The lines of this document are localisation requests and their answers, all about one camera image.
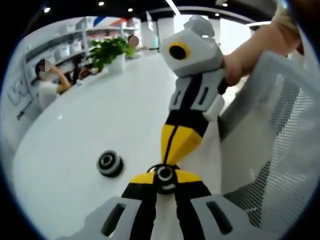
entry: round table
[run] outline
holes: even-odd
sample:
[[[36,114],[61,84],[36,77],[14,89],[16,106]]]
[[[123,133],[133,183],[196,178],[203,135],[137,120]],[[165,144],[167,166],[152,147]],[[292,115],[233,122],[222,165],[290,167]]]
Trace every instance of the round table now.
[[[160,162],[161,130],[176,78],[160,54],[132,60],[123,74],[84,80],[34,122],[15,155],[13,182],[21,208],[46,239],[79,231],[87,215]],[[124,160],[117,178],[97,170],[106,150]],[[200,175],[212,193],[220,192],[215,123],[180,167]],[[158,197],[152,239],[183,239],[174,208],[172,196]]]

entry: face mask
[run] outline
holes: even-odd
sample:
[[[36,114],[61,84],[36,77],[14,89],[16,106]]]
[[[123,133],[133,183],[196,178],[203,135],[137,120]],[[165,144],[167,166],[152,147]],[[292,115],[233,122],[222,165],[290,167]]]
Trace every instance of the face mask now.
[[[43,71],[40,71],[40,72],[39,72],[39,76],[40,76],[42,79],[44,79],[44,78],[46,78],[47,73],[46,73],[46,72],[43,72]]]

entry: potted plant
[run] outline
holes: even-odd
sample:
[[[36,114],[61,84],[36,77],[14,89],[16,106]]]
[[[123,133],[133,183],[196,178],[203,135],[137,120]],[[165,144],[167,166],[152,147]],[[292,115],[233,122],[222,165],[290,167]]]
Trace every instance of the potted plant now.
[[[132,57],[135,54],[135,48],[122,37],[93,40],[91,44],[94,48],[90,50],[88,58],[92,60],[92,65],[98,72],[108,65],[110,73],[121,73],[125,70],[126,55]]]

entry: black wheel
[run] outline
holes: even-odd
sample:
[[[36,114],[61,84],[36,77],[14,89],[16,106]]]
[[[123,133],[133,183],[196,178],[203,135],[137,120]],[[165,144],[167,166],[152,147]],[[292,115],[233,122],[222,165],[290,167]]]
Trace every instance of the black wheel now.
[[[158,194],[169,195],[176,190],[176,168],[168,165],[160,165],[155,169],[154,183]]]
[[[115,151],[108,150],[101,154],[96,166],[103,176],[115,178],[123,171],[124,161]]]

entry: green plant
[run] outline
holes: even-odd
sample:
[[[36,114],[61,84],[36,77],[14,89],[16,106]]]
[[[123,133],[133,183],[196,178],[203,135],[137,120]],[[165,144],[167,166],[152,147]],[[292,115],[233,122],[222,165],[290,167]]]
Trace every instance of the green plant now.
[[[90,50],[87,58],[92,60],[93,67],[98,68],[99,72],[105,65],[111,64],[117,56],[126,54],[132,57],[136,51],[122,37],[107,38],[104,41],[93,40],[91,44],[94,48]]]

